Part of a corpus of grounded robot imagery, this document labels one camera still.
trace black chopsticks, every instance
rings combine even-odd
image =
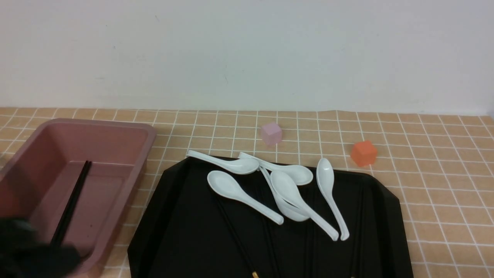
[[[79,178],[77,179],[76,185],[70,194],[69,201],[65,206],[62,217],[58,222],[57,229],[51,238],[50,245],[53,247],[60,247],[65,238],[65,234],[67,233],[67,229],[69,228],[70,221],[72,220],[72,216],[74,215],[74,211],[76,209],[77,201],[82,191],[82,187],[84,186],[84,181],[86,180],[87,174],[89,173],[89,169],[91,168],[92,162],[87,161],[84,163],[82,167],[82,171],[79,174]]]
[[[214,197],[216,198],[216,204],[218,205],[218,209],[221,213],[221,216],[223,217],[223,220],[225,221],[226,225],[228,226],[228,230],[230,231],[230,235],[233,237],[233,240],[235,241],[237,248],[239,249],[242,258],[244,259],[245,264],[247,267],[250,269],[250,272],[252,273],[252,278],[259,278],[257,275],[257,272],[254,268],[254,265],[252,264],[252,260],[250,259],[244,245],[240,241],[239,235],[235,231],[235,228],[232,225],[232,222],[230,221],[230,218],[228,217],[228,214],[225,211],[225,208],[221,204],[221,200],[219,199],[218,195],[213,192],[212,193]]]

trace pink cube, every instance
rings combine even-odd
[[[275,145],[281,141],[281,128],[272,122],[261,128],[261,138],[268,146]]]

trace orange cube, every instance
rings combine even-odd
[[[358,142],[353,145],[350,157],[359,167],[364,167],[375,162],[377,149],[369,140]]]

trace pink plastic bin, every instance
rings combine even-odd
[[[42,124],[0,171],[0,217],[26,217],[50,242],[85,160],[93,161],[64,243],[86,257],[72,277],[99,277],[155,137],[145,124]]]

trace spoon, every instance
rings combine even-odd
[[[266,169],[263,167],[259,167],[259,170],[263,174],[264,178],[266,179],[266,182],[269,185],[269,188],[271,189],[271,192],[273,193],[273,197],[275,199],[276,205],[278,206],[278,209],[283,213],[286,217],[292,219],[293,221],[297,222],[302,222],[307,219],[309,219],[306,214],[301,211],[299,208],[294,207],[290,204],[288,204],[281,196],[276,193],[276,191],[273,189],[273,185],[271,184],[271,177],[269,176],[269,173]]]
[[[333,167],[331,166],[331,163],[325,158],[321,158],[319,160],[319,163],[317,164],[316,179],[319,190],[323,194],[324,199],[326,199],[326,202],[328,202],[328,205],[331,208],[331,211],[333,211],[334,217],[338,222],[338,226],[340,227],[341,231],[341,240],[348,239],[348,237],[350,236],[350,232],[348,231],[345,220],[343,219],[343,216],[341,215],[338,206],[336,205],[336,202],[333,198]]]
[[[264,161],[262,159],[259,159],[255,156],[252,156],[250,154],[246,154],[244,152],[241,152],[239,154],[239,158],[241,159],[255,159],[257,162],[259,162],[260,167],[264,167],[268,169],[269,171],[281,171],[287,173],[290,178],[295,182],[296,185],[306,185],[312,181],[314,178],[314,175],[312,172],[307,168],[302,165],[276,165],[271,162]]]
[[[304,199],[300,196],[300,192],[298,192],[297,185],[289,175],[281,171],[273,171],[271,173],[271,183],[276,193],[285,199],[285,201],[304,211],[333,241],[338,240],[338,232],[304,202]]]
[[[242,202],[264,214],[264,216],[271,219],[274,223],[278,225],[283,224],[283,216],[250,197],[240,187],[239,183],[227,173],[222,171],[211,171],[207,175],[207,182],[218,195]]]
[[[259,168],[259,163],[255,159],[237,159],[237,160],[223,160],[216,157],[209,156],[194,150],[189,150],[185,156],[192,156],[197,159],[207,161],[211,164],[219,166],[233,174],[246,175],[253,173]]]

